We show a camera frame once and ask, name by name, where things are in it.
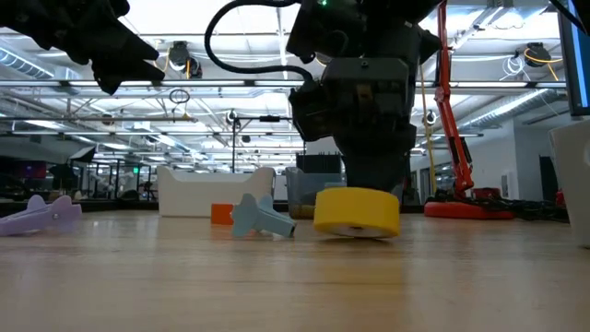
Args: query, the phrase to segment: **light blue plastic toy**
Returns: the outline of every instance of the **light blue plastic toy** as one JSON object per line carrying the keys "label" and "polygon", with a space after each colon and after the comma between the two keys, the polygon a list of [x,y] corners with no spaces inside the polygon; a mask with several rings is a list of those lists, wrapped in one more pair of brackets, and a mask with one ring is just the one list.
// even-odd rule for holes
{"label": "light blue plastic toy", "polygon": [[270,231],[284,237],[292,237],[295,232],[293,219],[283,216],[273,209],[273,197],[263,196],[259,203],[251,194],[244,194],[242,202],[233,208],[233,236],[245,236],[250,230]]}

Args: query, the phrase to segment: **tape roll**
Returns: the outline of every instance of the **tape roll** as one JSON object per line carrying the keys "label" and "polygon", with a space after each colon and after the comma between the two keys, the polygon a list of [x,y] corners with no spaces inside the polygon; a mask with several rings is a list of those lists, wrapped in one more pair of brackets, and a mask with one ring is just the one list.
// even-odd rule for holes
{"label": "tape roll", "polygon": [[399,235],[399,201],[365,188],[330,188],[317,194],[313,226],[317,231],[357,238]]}

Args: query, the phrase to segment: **black monitor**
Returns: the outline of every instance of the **black monitor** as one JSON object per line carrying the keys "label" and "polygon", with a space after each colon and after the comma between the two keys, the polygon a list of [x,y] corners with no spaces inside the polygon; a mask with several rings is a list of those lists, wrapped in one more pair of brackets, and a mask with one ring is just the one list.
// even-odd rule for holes
{"label": "black monitor", "polygon": [[[568,0],[569,11],[578,17],[573,4]],[[570,113],[572,116],[590,115],[590,36],[564,15],[560,16],[560,32]]]}

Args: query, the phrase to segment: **wooden table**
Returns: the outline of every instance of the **wooden table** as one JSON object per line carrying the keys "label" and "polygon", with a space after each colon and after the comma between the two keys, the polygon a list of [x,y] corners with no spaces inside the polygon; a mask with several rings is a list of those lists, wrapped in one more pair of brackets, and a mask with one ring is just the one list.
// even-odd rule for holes
{"label": "wooden table", "polygon": [[590,331],[568,225],[405,215],[391,241],[295,236],[123,211],[2,238],[0,331]]}

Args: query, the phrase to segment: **orange block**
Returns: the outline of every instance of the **orange block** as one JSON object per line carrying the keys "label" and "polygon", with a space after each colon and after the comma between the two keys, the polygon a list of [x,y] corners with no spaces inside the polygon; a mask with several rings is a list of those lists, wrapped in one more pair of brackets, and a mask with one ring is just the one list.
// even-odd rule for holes
{"label": "orange block", "polygon": [[211,223],[214,225],[233,225],[232,204],[211,204]]}

